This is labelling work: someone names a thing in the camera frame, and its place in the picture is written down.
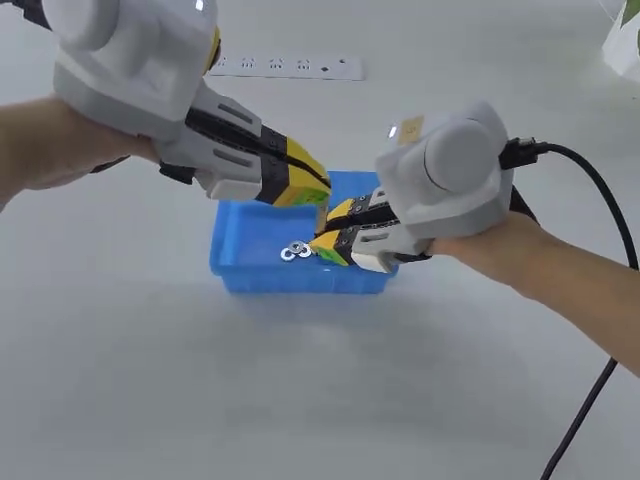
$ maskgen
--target sticker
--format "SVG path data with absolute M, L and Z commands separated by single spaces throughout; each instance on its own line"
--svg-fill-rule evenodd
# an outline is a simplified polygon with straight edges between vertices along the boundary
M 410 118 L 402 122 L 400 135 L 398 135 L 398 145 L 408 145 L 420 140 L 424 116 Z
M 318 251 L 316 253 L 320 255 L 320 257 L 324 258 L 325 260 L 331 263 L 337 263 L 338 265 L 342 265 L 343 267 L 346 267 L 349 265 L 347 262 L 344 261 L 344 259 L 340 255 L 338 255 L 333 250 L 327 250 L 324 248 L 318 248 L 317 250 Z
M 293 200 L 293 205 L 308 205 L 323 203 L 329 195 L 325 192 L 313 189 L 302 190 Z

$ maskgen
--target white table surface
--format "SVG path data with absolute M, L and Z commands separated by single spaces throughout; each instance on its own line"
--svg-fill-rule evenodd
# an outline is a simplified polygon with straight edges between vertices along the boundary
M 512 135 L 593 160 L 640 231 L 640 85 L 600 62 L 595 0 L 220 4 L 227 52 L 365 59 L 363 83 L 215 81 L 329 168 L 371 169 L 397 113 L 484 98 Z M 50 37 L 0 12 L 0 102 L 48 93 Z M 624 260 L 575 167 L 548 157 L 517 185 L 551 231 Z M 535 479 L 606 361 L 446 259 L 377 298 L 232 298 L 208 271 L 215 213 L 136 160 L 10 204 L 0 478 Z M 620 369 L 556 478 L 637 478 L 639 404 Z

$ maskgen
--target blue plastic tray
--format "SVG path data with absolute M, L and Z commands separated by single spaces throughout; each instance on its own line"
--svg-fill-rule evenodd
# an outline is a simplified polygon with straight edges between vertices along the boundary
M 331 208 L 378 187 L 373 172 L 329 172 Z M 315 208 L 275 208 L 259 202 L 221 201 L 211 244 L 211 271 L 232 293 L 376 294 L 396 275 L 342 267 L 319 256 L 293 262 L 280 252 L 313 238 Z

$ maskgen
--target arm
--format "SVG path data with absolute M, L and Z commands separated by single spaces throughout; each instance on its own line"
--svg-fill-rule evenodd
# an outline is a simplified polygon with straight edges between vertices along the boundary
M 477 237 L 439 240 L 434 253 L 549 307 L 640 376 L 640 273 L 569 245 L 519 214 Z
M 640 376 L 640 273 L 572 245 L 550 244 L 516 289 L 559 313 Z
M 50 97 L 0 107 L 0 209 L 20 191 L 67 183 L 151 143 L 98 125 Z

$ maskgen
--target wall socket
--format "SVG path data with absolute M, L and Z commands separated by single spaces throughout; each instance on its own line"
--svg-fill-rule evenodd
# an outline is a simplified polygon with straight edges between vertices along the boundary
M 359 58 L 307 55 L 223 55 L 208 76 L 353 81 L 365 79 L 364 67 Z

